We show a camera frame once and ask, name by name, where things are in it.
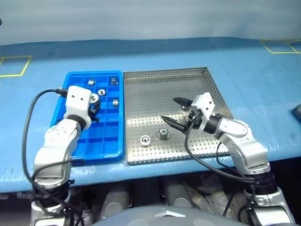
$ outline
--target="metal cylinder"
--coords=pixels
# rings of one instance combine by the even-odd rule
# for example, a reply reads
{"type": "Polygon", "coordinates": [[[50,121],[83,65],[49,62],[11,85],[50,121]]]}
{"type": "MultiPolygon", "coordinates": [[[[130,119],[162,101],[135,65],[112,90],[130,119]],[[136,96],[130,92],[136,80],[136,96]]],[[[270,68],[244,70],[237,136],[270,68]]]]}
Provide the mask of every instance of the metal cylinder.
{"type": "Polygon", "coordinates": [[[165,197],[168,206],[193,208],[194,204],[185,186],[177,178],[164,177],[165,197]]]}
{"type": "Polygon", "coordinates": [[[95,79],[89,79],[88,85],[93,86],[95,84],[95,79]]]}
{"type": "Polygon", "coordinates": [[[159,139],[167,140],[169,137],[169,132],[167,129],[159,129],[159,139]]]}
{"type": "Polygon", "coordinates": [[[128,209],[128,203],[128,185],[120,184],[114,186],[104,200],[101,211],[101,219],[105,219],[113,214],[128,209]]]}
{"type": "Polygon", "coordinates": [[[118,107],[119,106],[118,99],[114,99],[113,102],[112,102],[112,104],[113,104],[114,107],[118,107]]]}

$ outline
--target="silver metal part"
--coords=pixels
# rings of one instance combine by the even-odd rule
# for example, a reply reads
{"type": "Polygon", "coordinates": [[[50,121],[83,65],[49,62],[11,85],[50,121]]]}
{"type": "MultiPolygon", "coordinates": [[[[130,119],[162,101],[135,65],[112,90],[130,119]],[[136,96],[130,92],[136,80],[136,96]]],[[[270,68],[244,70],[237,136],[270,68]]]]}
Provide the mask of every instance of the silver metal part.
{"type": "Polygon", "coordinates": [[[118,81],[116,78],[111,78],[111,85],[112,86],[117,86],[118,85],[118,81]]]}
{"type": "Polygon", "coordinates": [[[147,135],[143,135],[140,137],[141,146],[148,147],[151,144],[151,138],[147,135]]]}
{"type": "Polygon", "coordinates": [[[97,94],[100,95],[100,96],[104,96],[105,95],[105,89],[99,89],[97,94]]]}
{"type": "MultiPolygon", "coordinates": [[[[245,191],[246,197],[249,199],[251,194],[245,191]]],[[[294,218],[290,212],[288,205],[283,196],[282,190],[278,187],[278,191],[272,194],[256,195],[255,213],[260,218],[259,221],[263,226],[274,225],[276,223],[294,223],[294,218]]]]}
{"type": "Polygon", "coordinates": [[[261,226],[291,223],[288,215],[280,206],[253,208],[261,226]]]}
{"type": "MultiPolygon", "coordinates": [[[[210,92],[216,104],[214,113],[221,113],[227,118],[232,115],[227,108],[218,88],[207,68],[190,68],[148,72],[124,73],[125,123],[127,134],[127,162],[129,164],[176,161],[189,158],[184,148],[183,134],[168,128],[172,134],[162,142],[158,131],[166,128],[161,115],[182,121],[187,112],[175,102],[174,97],[194,99],[200,93],[210,92]],[[151,146],[141,147],[142,134],[152,137],[151,146]]],[[[193,130],[189,146],[198,157],[215,156],[219,141],[213,136],[193,130]]],[[[220,155],[227,155],[228,149],[222,145],[220,155]]]]}
{"type": "Polygon", "coordinates": [[[228,148],[235,167],[240,173],[252,175],[270,171],[268,150],[253,137],[251,128],[246,123],[223,119],[217,128],[215,137],[228,148]],[[233,125],[233,129],[229,131],[229,128],[225,128],[224,125],[233,125]]]}
{"type": "Polygon", "coordinates": [[[159,129],[159,139],[167,140],[169,137],[168,129],[159,129]]]}
{"type": "Polygon", "coordinates": [[[99,100],[99,96],[96,93],[92,93],[90,97],[90,103],[95,104],[99,100]]]}
{"type": "Polygon", "coordinates": [[[89,85],[89,86],[95,85],[95,79],[89,79],[88,85],[89,85]]]}
{"type": "Polygon", "coordinates": [[[119,100],[118,99],[114,99],[112,102],[114,107],[118,107],[119,106],[119,100]]]}

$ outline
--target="blue plastic tray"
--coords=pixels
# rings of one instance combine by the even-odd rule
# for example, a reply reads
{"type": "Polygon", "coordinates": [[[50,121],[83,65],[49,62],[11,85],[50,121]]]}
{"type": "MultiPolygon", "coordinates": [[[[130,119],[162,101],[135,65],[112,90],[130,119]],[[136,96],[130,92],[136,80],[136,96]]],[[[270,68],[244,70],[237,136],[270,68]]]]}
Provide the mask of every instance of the blue plastic tray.
{"type": "MultiPolygon", "coordinates": [[[[106,95],[100,97],[100,110],[96,115],[99,122],[92,122],[89,129],[82,131],[78,147],[72,159],[84,159],[87,163],[119,161],[124,155],[124,97],[123,75],[120,71],[70,72],[66,75],[63,88],[76,85],[97,93],[105,89],[106,95]],[[118,85],[112,86],[110,79],[117,78],[118,85]],[[88,80],[95,79],[89,86],[88,80]],[[119,107],[112,105],[113,99],[119,100],[119,107]]],[[[66,98],[60,97],[55,109],[51,126],[63,118],[66,112],[66,98]]]]}

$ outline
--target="metal nut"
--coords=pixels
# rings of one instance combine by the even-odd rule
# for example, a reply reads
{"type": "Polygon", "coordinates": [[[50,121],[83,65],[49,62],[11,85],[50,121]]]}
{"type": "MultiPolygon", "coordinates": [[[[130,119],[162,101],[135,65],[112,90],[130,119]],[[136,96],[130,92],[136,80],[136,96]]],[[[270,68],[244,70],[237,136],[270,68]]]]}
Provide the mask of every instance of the metal nut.
{"type": "Polygon", "coordinates": [[[111,85],[112,86],[117,86],[118,85],[118,81],[116,78],[111,78],[111,85]]]}
{"type": "Polygon", "coordinates": [[[143,135],[140,137],[141,146],[147,147],[151,144],[151,138],[147,135],[143,135]]]}
{"type": "Polygon", "coordinates": [[[114,107],[118,107],[119,106],[119,100],[118,99],[114,99],[112,102],[114,107]]]}
{"type": "Polygon", "coordinates": [[[88,85],[89,85],[89,86],[95,85],[95,79],[89,79],[88,85]]]}
{"type": "Polygon", "coordinates": [[[96,93],[92,93],[90,97],[90,103],[95,104],[99,100],[99,96],[96,93]]]}
{"type": "Polygon", "coordinates": [[[99,89],[97,93],[100,96],[104,96],[105,95],[105,89],[99,89]]]}
{"type": "Polygon", "coordinates": [[[169,132],[167,129],[159,129],[159,139],[167,140],[169,137],[169,132]]]}

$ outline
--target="yellow tape line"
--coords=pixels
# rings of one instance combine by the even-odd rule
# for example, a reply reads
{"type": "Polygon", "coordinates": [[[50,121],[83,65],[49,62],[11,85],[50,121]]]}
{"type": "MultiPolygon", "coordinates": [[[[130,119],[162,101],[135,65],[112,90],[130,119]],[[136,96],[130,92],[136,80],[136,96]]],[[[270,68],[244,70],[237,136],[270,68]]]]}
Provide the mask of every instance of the yellow tape line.
{"type": "Polygon", "coordinates": [[[301,39],[298,40],[260,40],[260,43],[268,50],[268,52],[272,53],[272,54],[301,54],[301,52],[297,51],[293,46],[291,46],[290,43],[288,43],[289,41],[301,41],[301,39]],[[266,46],[266,44],[264,44],[265,41],[283,41],[285,42],[292,50],[293,52],[274,52],[272,50],[269,49],[269,47],[266,46]]]}
{"type": "Polygon", "coordinates": [[[28,55],[28,56],[8,56],[8,57],[7,57],[7,56],[3,56],[3,57],[0,57],[0,58],[1,58],[1,60],[0,60],[0,66],[1,66],[2,62],[4,61],[4,59],[25,58],[25,57],[27,57],[28,60],[27,60],[25,66],[24,66],[24,68],[22,69],[22,71],[21,71],[20,74],[1,74],[0,77],[21,77],[21,76],[23,76],[23,74],[25,73],[25,70],[26,70],[26,68],[27,68],[27,66],[28,66],[28,64],[29,64],[29,62],[30,62],[31,59],[32,59],[32,55],[28,55]]]}

